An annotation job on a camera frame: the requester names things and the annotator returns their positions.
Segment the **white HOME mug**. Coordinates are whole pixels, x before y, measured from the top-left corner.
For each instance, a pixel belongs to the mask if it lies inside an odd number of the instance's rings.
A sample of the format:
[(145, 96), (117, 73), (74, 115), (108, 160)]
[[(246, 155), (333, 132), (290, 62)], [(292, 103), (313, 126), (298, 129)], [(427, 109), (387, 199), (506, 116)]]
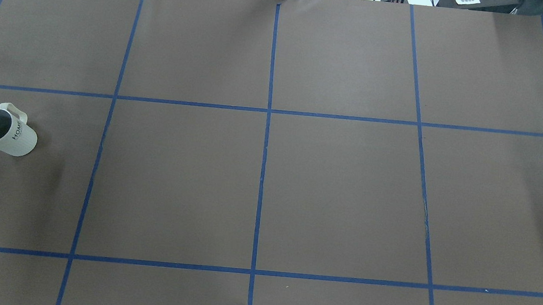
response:
[(0, 151), (22, 157), (29, 154), (38, 143), (38, 136), (29, 127), (28, 116), (13, 103), (0, 104)]

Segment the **brown paper table mat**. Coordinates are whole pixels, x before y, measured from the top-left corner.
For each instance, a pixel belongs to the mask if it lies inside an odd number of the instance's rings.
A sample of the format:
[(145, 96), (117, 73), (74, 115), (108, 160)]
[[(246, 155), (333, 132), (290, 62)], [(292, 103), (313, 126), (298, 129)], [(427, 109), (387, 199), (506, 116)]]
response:
[(543, 17), (0, 0), (0, 305), (543, 305)]

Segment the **black box with label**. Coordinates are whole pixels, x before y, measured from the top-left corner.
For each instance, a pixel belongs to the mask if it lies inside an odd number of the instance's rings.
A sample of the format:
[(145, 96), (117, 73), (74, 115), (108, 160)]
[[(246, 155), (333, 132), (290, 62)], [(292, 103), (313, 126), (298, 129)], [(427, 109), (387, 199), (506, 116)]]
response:
[(436, 7), (510, 13), (521, 0), (437, 0)]

